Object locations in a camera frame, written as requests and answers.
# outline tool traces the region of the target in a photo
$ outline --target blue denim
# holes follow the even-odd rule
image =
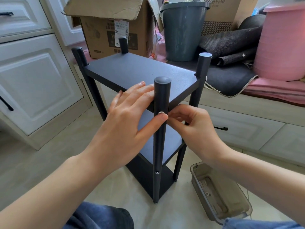
[[[288,222],[265,222],[248,219],[227,218],[223,229],[304,229],[293,221]]]
[[[82,202],[63,229],[134,229],[134,223],[125,209]]]

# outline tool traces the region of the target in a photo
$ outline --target pink plastic container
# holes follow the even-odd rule
[[[305,2],[265,8],[254,61],[259,77],[292,81],[305,76]]]

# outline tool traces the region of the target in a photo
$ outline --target hand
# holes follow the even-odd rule
[[[121,91],[112,101],[108,116],[82,153],[90,164],[102,167],[106,175],[130,162],[148,139],[168,119],[164,113],[155,116],[138,131],[139,120],[154,99],[154,86],[145,82]]]
[[[224,151],[226,145],[218,137],[206,110],[180,104],[168,116],[167,123],[204,162],[213,162]]]

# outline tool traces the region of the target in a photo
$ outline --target person's left hand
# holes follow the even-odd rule
[[[154,86],[146,86],[145,82],[124,93],[120,91],[109,107],[107,119],[81,155],[106,175],[130,162],[168,119],[160,113],[138,131],[139,120],[153,99]]]

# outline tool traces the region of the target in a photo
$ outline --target marble tile floor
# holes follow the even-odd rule
[[[0,209],[53,172],[65,159],[76,155],[87,146],[101,125],[96,108],[91,108],[61,131],[39,151],[0,133]],[[305,173],[305,168],[276,159],[243,151],[267,162]],[[173,171],[177,155],[167,166]],[[126,167],[101,182],[86,198],[97,204],[126,208],[135,222],[135,228],[221,228],[210,221],[191,183],[190,166],[200,159],[187,149],[178,181],[165,193],[157,205],[153,204],[140,184]],[[253,207],[249,219],[283,221],[287,216],[241,187]]]

